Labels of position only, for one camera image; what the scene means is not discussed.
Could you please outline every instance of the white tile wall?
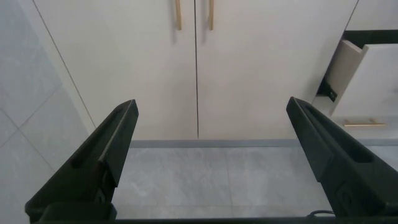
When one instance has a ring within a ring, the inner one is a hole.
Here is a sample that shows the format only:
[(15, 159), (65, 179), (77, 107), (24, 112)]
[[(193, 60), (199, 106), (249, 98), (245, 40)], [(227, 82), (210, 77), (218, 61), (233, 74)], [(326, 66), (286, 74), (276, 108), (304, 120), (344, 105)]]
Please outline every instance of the white tile wall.
[(17, 127), (7, 117), (7, 115), (0, 110), (0, 146), (2, 146), (14, 132), (17, 131)]
[(1, 0), (0, 223), (28, 223), (25, 203), (88, 135), (61, 86), (20, 5)]
[(16, 1), (0, 1), (0, 108), (20, 127), (61, 85)]
[(21, 131), (54, 170), (59, 169), (88, 137), (63, 87), (22, 125)]
[(0, 147), (0, 223), (28, 223), (24, 205), (52, 174), (21, 132), (12, 135)]

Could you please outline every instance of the drawer handle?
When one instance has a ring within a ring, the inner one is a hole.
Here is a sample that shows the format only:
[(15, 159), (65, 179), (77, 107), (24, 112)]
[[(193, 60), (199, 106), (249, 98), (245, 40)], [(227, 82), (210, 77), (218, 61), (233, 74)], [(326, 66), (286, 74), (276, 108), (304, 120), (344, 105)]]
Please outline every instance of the drawer handle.
[(181, 2), (180, 0), (175, 1), (175, 13), (177, 15), (177, 29), (182, 30), (182, 18), (181, 18)]
[(214, 0), (209, 0), (209, 30), (214, 29)]
[(344, 127), (384, 127), (385, 123), (378, 123), (374, 119), (369, 119), (370, 123), (350, 123), (348, 120), (345, 120)]

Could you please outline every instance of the gray tile floor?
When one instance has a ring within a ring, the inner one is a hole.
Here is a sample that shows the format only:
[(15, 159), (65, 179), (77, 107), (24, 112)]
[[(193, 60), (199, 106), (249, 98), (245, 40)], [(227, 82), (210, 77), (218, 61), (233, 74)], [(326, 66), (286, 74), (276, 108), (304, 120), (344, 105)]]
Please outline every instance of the gray tile floor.
[[(369, 147), (398, 169), (398, 147)], [(299, 147), (130, 149), (118, 218), (305, 216), (331, 210)]]

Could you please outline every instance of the white cabinet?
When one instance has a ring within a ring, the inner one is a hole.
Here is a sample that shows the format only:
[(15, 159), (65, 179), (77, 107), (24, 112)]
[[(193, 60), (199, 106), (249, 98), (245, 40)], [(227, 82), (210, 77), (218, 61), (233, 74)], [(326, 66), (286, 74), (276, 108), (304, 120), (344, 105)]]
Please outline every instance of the white cabinet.
[(397, 0), (359, 0), (347, 30), (398, 29)]
[(95, 125), (134, 98), (134, 139), (196, 139), (194, 1), (35, 0)]
[(288, 139), (291, 96), (311, 102), (356, 0), (196, 1), (200, 139)]

